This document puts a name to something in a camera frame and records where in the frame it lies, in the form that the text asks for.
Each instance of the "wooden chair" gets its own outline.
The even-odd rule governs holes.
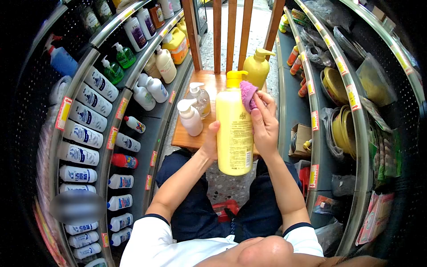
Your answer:
[[[180,120],[177,120],[175,131],[172,137],[171,145],[177,147],[187,147],[198,149],[201,147],[205,140],[206,130],[210,123],[216,119],[215,114],[215,97],[216,94],[226,88],[226,73],[232,69],[233,66],[233,51],[234,51],[234,37],[236,30],[236,11],[237,0],[228,1],[228,34],[227,34],[227,61],[226,71],[220,71],[221,68],[221,0],[213,1],[213,57],[214,57],[214,70],[203,70],[202,59],[200,55],[199,42],[197,39],[196,20],[194,17],[194,6],[192,0],[182,0],[184,9],[184,16],[187,25],[188,39],[190,42],[191,54],[193,57],[194,71],[191,76],[190,82],[204,83],[204,89],[209,93],[211,99],[211,112],[203,120],[203,131],[196,137],[191,137],[187,134],[185,128]],[[243,23],[242,35],[240,39],[239,51],[239,64],[237,70],[242,70],[243,63],[246,59],[246,51],[248,48],[249,40],[249,27],[251,25],[253,0],[245,0],[243,7]],[[268,27],[264,49],[272,50],[274,40],[276,38],[277,30],[282,16],[285,0],[276,0],[273,6],[273,11],[270,17],[270,24]],[[266,91],[266,84],[263,86],[263,91]]]

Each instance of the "blue spray bottle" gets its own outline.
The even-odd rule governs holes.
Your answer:
[[[77,61],[63,47],[55,48],[50,44],[52,41],[60,40],[61,38],[61,36],[51,34],[44,47],[50,54],[52,67],[62,75],[73,77],[77,70]]]

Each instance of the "white t-shirt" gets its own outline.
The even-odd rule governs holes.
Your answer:
[[[234,242],[234,235],[174,243],[167,221],[160,215],[151,215],[153,217],[135,221],[120,267],[194,266],[238,244]],[[288,230],[284,239],[293,245],[294,253],[323,257],[322,247],[310,224],[296,224]]]

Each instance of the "person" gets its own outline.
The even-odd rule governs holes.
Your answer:
[[[279,155],[274,99],[262,91],[253,99],[258,107],[251,112],[254,143],[262,158],[248,202],[236,216],[229,213],[231,222],[218,223],[206,196],[205,171],[217,159],[220,123],[215,121],[193,156],[188,150],[178,150],[165,157],[156,177],[159,190],[146,214],[133,225],[121,267],[327,267],[339,262],[340,258],[323,257],[296,170]],[[280,225],[282,236],[274,235]],[[372,259],[359,261],[374,266]]]

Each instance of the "terrazzo floor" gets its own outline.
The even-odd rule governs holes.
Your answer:
[[[243,0],[237,2],[237,17],[236,17],[236,34],[234,41],[234,56],[233,56],[233,70],[237,70],[239,47],[240,47],[240,36],[242,31],[242,18],[243,18]],[[208,32],[202,36],[202,45],[200,47],[200,53],[202,56],[203,69],[213,70],[214,59],[213,59],[213,48],[214,48],[214,33],[213,33],[213,9],[206,8],[206,15],[208,18]],[[246,57],[252,56],[257,47],[263,47],[266,38],[266,32],[270,20],[271,11],[269,10],[266,0],[255,0],[254,8],[252,10],[252,20],[250,25],[249,43]],[[227,27],[228,27],[228,4],[222,5],[222,19],[221,19],[221,70],[225,71],[225,61],[227,53]],[[278,63],[277,57],[270,57],[270,73],[267,77],[267,90],[268,92],[278,100]],[[190,75],[193,71],[191,66],[187,80],[184,83],[186,88],[190,80]],[[181,90],[180,94],[177,95],[179,101],[184,97],[185,90]],[[178,119],[178,112],[175,109],[171,118],[166,140],[161,153],[160,160],[163,161],[165,155],[171,154],[173,151],[179,149],[179,147],[173,147],[170,145],[176,120]],[[212,204],[223,202],[228,199],[234,199],[237,201],[239,207],[243,206],[244,203],[249,199],[249,187],[255,178],[255,169],[257,163],[253,164],[252,170],[246,175],[242,176],[229,176],[219,171],[218,165],[215,162],[206,171],[206,178],[209,183],[208,197]]]

